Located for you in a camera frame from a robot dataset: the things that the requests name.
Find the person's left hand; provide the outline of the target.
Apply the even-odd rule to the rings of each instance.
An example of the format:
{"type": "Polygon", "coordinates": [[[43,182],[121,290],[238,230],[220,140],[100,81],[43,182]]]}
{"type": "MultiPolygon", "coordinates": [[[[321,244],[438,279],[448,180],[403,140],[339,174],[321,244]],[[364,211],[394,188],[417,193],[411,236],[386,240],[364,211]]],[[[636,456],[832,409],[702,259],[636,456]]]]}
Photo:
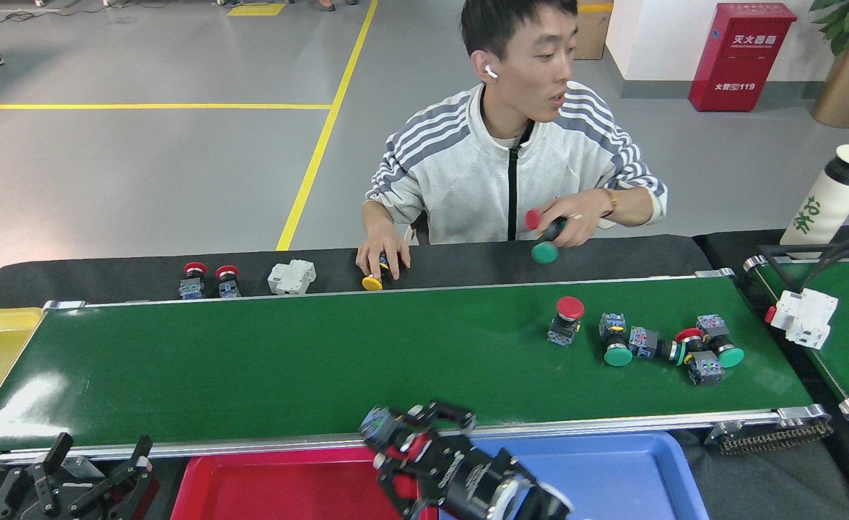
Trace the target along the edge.
{"type": "Polygon", "coordinates": [[[617,198],[606,188],[586,190],[548,201],[538,209],[539,227],[565,218],[565,227],[554,239],[560,249],[581,246],[595,233],[601,217],[616,211],[617,198]]]}

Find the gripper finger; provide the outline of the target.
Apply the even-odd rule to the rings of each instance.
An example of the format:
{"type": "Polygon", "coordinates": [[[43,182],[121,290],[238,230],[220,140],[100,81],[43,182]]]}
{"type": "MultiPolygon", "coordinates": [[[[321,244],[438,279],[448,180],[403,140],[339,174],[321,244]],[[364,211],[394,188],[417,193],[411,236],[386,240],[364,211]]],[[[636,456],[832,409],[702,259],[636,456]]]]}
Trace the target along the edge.
{"type": "Polygon", "coordinates": [[[143,519],[154,500],[151,438],[141,435],[133,455],[71,503],[75,519],[143,519]]]}
{"type": "Polygon", "coordinates": [[[72,445],[72,436],[61,433],[45,456],[6,474],[0,487],[0,519],[58,519],[62,507],[54,476],[72,445]]]}

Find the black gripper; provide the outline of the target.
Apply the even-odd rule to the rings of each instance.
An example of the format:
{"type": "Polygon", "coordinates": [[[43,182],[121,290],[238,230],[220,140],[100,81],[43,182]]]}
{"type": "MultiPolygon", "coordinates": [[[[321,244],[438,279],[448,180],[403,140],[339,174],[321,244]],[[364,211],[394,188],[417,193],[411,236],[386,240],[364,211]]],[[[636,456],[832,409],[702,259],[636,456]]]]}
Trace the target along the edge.
{"type": "Polygon", "coordinates": [[[402,519],[437,519],[439,508],[458,519],[534,519],[536,478],[507,450],[489,456],[473,445],[438,448],[437,463],[427,453],[434,442],[471,444],[478,424],[473,411],[431,401],[412,406],[406,418],[407,450],[387,438],[374,440],[378,484],[402,519]],[[440,434],[438,420],[454,423],[458,433],[440,434]]]}

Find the person's right hand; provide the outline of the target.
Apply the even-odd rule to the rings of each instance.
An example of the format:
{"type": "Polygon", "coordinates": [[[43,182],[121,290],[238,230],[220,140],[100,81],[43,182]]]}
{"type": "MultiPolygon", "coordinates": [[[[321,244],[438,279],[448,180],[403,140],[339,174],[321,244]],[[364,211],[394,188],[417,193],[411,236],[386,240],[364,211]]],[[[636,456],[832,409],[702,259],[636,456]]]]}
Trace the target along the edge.
{"type": "Polygon", "coordinates": [[[357,251],[356,266],[368,277],[381,280],[383,269],[380,257],[385,254],[389,275],[392,280],[398,280],[399,270],[411,266],[410,248],[391,221],[371,224],[366,228],[367,239],[357,251]]]}

